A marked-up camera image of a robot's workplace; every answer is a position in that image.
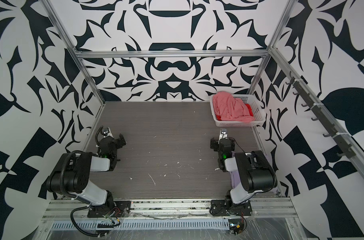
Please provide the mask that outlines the purple t-shirt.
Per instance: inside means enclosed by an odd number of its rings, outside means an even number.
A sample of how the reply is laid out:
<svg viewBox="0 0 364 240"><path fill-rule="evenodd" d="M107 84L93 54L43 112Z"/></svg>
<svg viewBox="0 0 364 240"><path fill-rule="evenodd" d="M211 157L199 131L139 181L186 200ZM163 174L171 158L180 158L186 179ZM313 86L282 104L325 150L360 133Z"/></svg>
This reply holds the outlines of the purple t-shirt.
<svg viewBox="0 0 364 240"><path fill-rule="evenodd" d="M268 192L277 186L276 175L262 151L235 153L237 169L230 173L232 187L242 184L248 193Z"/></svg>

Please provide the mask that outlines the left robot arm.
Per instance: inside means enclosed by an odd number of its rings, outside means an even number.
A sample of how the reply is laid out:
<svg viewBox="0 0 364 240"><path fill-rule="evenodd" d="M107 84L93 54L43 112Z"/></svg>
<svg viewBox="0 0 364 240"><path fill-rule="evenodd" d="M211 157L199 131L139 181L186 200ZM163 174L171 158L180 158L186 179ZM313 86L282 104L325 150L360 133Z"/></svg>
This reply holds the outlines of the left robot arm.
<svg viewBox="0 0 364 240"><path fill-rule="evenodd" d="M46 180L48 192L78 200L93 207L112 209L115 204L111 192L99 188L90 180L91 172L112 172L117 152L126 145L122 134L114 138L110 128L101 126L95 134L97 152L75 150L61 155Z"/></svg>

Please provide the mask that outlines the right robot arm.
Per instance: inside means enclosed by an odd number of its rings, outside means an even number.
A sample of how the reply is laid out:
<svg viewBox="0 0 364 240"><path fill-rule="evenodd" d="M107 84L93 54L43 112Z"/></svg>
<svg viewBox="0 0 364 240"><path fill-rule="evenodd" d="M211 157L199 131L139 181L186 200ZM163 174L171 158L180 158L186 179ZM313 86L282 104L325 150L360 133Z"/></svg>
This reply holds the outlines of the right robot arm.
<svg viewBox="0 0 364 240"><path fill-rule="evenodd" d="M210 140L210 148L218 153L218 168L228 172L232 189L225 202L228 207L247 203L256 194L266 193L277 187L276 174L262 151L235 152L237 141L221 129L218 139Z"/></svg>

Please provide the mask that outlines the white plastic laundry basket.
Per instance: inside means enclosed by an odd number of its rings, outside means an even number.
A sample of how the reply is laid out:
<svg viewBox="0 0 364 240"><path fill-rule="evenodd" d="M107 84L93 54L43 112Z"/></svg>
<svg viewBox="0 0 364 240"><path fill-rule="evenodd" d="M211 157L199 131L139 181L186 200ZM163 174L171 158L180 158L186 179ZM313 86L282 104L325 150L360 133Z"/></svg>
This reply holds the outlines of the white plastic laundry basket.
<svg viewBox="0 0 364 240"><path fill-rule="evenodd" d="M214 107L212 103L213 95L211 95L209 99L210 109L215 125L217 127L255 127L258 125L262 125L266 121L266 113L264 109L262 109L259 101L255 96L242 94L232 94L232 96L236 99L241 99L245 104L250 105L255 120L249 123L239 121L219 121L214 112Z"/></svg>

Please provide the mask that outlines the pink t-shirt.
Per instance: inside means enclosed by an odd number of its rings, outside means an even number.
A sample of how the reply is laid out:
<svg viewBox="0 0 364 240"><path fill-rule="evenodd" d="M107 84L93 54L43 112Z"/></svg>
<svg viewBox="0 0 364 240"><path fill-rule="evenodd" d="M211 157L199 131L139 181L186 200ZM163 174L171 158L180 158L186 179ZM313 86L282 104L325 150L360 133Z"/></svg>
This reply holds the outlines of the pink t-shirt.
<svg viewBox="0 0 364 240"><path fill-rule="evenodd" d="M249 123L255 120L241 99L236 99L228 92L218 92L212 99L214 112L221 116L221 121L239 121Z"/></svg>

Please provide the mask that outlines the small electronics board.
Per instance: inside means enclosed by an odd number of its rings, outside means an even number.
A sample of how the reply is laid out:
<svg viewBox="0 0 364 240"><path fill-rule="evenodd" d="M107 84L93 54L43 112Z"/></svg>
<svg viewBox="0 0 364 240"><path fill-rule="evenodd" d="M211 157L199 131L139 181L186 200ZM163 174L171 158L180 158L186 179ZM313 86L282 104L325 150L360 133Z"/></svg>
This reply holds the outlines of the small electronics board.
<svg viewBox="0 0 364 240"><path fill-rule="evenodd" d="M244 218L229 219L229 232L233 235L241 234L247 228L247 222Z"/></svg>

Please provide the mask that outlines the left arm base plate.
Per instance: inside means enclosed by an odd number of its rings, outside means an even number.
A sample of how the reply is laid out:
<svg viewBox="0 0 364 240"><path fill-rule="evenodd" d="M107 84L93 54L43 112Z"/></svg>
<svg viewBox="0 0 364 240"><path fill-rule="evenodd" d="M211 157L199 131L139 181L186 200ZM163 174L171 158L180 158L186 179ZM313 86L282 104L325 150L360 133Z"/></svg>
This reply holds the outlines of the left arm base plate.
<svg viewBox="0 0 364 240"><path fill-rule="evenodd" d="M88 211L88 218L103 218L109 215L112 218L121 218L131 211L131 201L114 201L113 204L91 206Z"/></svg>

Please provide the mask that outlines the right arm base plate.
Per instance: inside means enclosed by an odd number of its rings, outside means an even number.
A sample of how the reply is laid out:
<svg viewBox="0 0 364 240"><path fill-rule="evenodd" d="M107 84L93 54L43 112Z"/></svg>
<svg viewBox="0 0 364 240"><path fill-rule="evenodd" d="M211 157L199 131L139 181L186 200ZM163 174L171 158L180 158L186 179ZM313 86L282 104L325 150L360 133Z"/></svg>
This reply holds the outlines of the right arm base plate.
<svg viewBox="0 0 364 240"><path fill-rule="evenodd" d="M228 200L211 200L209 213L214 217L224 216L251 216L250 202L235 205Z"/></svg>

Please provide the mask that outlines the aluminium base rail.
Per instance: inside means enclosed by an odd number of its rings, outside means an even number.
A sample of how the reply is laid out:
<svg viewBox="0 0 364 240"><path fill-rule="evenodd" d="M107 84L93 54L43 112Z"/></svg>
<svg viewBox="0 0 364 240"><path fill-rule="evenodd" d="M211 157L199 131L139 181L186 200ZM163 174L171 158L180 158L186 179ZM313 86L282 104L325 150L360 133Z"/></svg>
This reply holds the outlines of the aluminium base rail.
<svg viewBox="0 0 364 240"><path fill-rule="evenodd" d="M227 209L222 199L119 199L112 218L182 219L243 215L254 218L296 218L290 198L252 198L244 205Z"/></svg>

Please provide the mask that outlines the aluminium frame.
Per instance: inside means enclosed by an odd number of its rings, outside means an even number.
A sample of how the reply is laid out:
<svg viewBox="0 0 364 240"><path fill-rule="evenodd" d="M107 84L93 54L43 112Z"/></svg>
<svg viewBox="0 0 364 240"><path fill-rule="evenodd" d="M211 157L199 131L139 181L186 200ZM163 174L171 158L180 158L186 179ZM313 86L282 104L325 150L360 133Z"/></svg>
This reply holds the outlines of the aluminium frame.
<svg viewBox="0 0 364 240"><path fill-rule="evenodd" d="M257 72L251 80L248 88L249 93L253 93L256 90L257 84L261 82L262 73L267 69L270 60L274 60L284 75L290 80L289 74L292 72L292 76L296 79L303 79L306 87L317 97L317 101L324 104L328 114L331 114L332 120L336 122L336 126L341 130L348 133L346 140L352 144L352 149L355 151L356 156L350 160L351 164L358 171L364 180L364 148L358 142L355 133L348 130L347 121L337 118L327 105L321 101L320 97L325 95L322 84L319 83L319 92L316 93L312 89L312 85L308 84L305 78L305 71L302 65L302 45L303 38L296 37L295 46L292 47L292 60L288 60L283 55L283 49L278 47L278 43L284 36L292 36L293 28L288 24L295 17L293 14L296 11L297 5L300 1L288 1L282 10L277 26L272 34L272 39L267 47L261 49L239 49L239 50L184 50L180 48L165 48L163 50L142 50L136 49L134 51L86 51L76 47L71 40L70 34L66 29L66 24L61 20L60 15L54 6L54 1L42 1L44 10L48 13L50 21L54 24L55 28L59 31L60 36L64 38L64 43L71 56L74 58L77 67L80 69L83 76L86 78L87 83L91 86L93 93L97 94L98 100L104 104L106 98L103 97L101 91L98 89L95 79L93 79L84 64L84 59L150 59L150 58L214 58L214 57L255 57L262 58Z"/></svg>

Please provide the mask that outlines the wall hook rail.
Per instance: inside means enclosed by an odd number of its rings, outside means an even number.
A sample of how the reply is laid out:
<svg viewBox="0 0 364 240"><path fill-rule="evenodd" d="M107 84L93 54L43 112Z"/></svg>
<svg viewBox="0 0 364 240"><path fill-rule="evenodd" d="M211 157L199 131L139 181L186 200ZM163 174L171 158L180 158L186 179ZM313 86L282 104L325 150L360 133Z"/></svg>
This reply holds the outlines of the wall hook rail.
<svg viewBox="0 0 364 240"><path fill-rule="evenodd" d="M327 113L325 105L320 103L320 101L317 101L317 97L306 87L305 81L303 79L296 79L293 77L292 72L290 72L289 78L290 80L286 84L292 85L292 87L296 90L293 94L300 96L303 99L305 104L302 104L302 107L308 108L315 115L315 118L312 118L311 120L315 122L319 121L327 131L326 134L323 134L323 137L332 138L336 145L340 148L341 153L337 153L337 155L339 157L347 157L349 159L355 157L356 153L352 149L352 144L348 143L346 140L348 133L336 126L336 122L332 120L331 114Z"/></svg>

